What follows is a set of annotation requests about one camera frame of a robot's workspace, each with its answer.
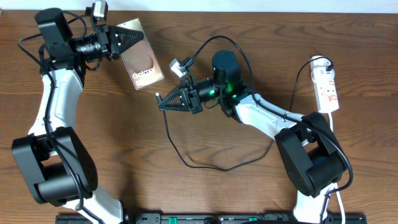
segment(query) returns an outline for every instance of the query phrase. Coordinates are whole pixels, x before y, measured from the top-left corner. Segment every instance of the white background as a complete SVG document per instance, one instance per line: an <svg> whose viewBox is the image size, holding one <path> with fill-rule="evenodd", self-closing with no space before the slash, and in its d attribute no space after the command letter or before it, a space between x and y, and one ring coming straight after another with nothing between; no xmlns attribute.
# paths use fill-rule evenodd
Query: white background
<svg viewBox="0 0 398 224"><path fill-rule="evenodd" d="M84 10L92 0L0 0L7 9ZM109 10L398 13L398 0L108 0Z"/></svg>

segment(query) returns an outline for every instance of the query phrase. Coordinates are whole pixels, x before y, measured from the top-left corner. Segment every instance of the wooden table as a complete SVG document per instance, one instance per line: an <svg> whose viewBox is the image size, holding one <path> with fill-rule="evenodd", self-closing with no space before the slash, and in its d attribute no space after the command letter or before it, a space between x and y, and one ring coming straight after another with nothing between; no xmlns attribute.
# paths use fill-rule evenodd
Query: wooden table
<svg viewBox="0 0 398 224"><path fill-rule="evenodd" d="M17 46L38 33L36 11L4 11L0 18L0 220L53 223L70 212L39 205L30 195L11 153L12 140L33 125L42 96L39 68ZM76 132L94 159L99 184L133 210L165 213L254 213L292 210L296 190L277 147L232 172L189 169L168 142L155 93L178 84L168 64L192 56L209 37L235 40L253 67L256 90L288 108L299 68L313 55L335 63L340 109L335 134L349 157L354 183L342 192L347 212L363 212L369 223L398 219L398 16L377 14L109 12L108 24L140 17L165 73L165 80L136 91L121 60L88 72L80 96ZM81 25L72 24L80 35ZM42 39L26 42L37 54ZM211 76L211 56L238 52L227 41L210 43L195 60L198 80ZM244 79L248 69L238 57ZM298 84L294 111L317 110L309 67ZM220 108L168 112L170 134L190 164L231 167L264 153L270 138L226 118ZM340 184L348 175L344 174ZM339 212L333 197L329 209Z"/></svg>

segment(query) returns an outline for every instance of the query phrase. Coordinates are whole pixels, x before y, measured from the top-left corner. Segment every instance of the extension socket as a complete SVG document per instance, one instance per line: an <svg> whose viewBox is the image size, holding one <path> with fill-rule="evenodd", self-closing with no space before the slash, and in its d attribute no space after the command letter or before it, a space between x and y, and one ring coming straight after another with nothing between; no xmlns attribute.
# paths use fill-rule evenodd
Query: extension socket
<svg viewBox="0 0 398 224"><path fill-rule="evenodd" d="M315 97L317 98L317 106L319 113L331 113L336 111L338 106L336 85L335 85L335 71L327 71L327 66L330 61L326 58L320 58L310 62L311 65L311 79L315 89Z"/></svg>

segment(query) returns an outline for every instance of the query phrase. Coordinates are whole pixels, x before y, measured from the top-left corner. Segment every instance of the table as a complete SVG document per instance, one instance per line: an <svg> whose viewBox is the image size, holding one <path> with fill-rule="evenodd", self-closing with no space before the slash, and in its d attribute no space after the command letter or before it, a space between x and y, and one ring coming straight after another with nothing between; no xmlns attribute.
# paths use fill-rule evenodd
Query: table
<svg viewBox="0 0 398 224"><path fill-rule="evenodd" d="M39 68L17 46L38 33L37 11L3 11L0 18L0 219L2 223L53 223L70 213L31 197L11 153L12 140L25 136L42 96ZM168 64L192 56L211 36L227 35L248 56L256 90L288 108L299 68L313 55L335 64L340 109L335 134L354 170L342 192L347 212L363 212L369 223L398 218L398 16L388 14L215 13L111 11L108 24L139 17L165 80L136 91L121 60L103 61L86 74L76 114L76 133L94 159L99 184L134 211L164 213L256 213L292 210L296 190L274 146L267 157L231 172L185 167L168 142L155 93L178 84ZM73 33L82 32L79 22ZM26 42L37 54L41 39ZM225 40L203 49L192 72L211 76L211 57L233 50ZM250 76L238 55L244 79ZM310 69L298 84L294 111L317 110ZM220 110L168 112L170 134L190 164L231 167L259 157L270 138L227 118ZM51 158L48 163L57 162ZM340 185L348 179L344 174ZM329 209L339 212L333 196Z"/></svg>

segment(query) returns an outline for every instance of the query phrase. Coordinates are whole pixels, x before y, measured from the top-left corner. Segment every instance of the power strip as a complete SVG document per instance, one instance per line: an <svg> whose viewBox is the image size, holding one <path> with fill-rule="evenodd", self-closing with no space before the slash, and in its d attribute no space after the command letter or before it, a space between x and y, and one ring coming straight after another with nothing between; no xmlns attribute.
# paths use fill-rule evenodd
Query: power strip
<svg viewBox="0 0 398 224"><path fill-rule="evenodd" d="M317 55L311 59L316 59L318 57L322 56ZM335 70L326 70L327 66L330 64L331 62L326 58L320 58L310 62L311 79L315 89L319 113L331 113L339 108L334 79Z"/></svg>

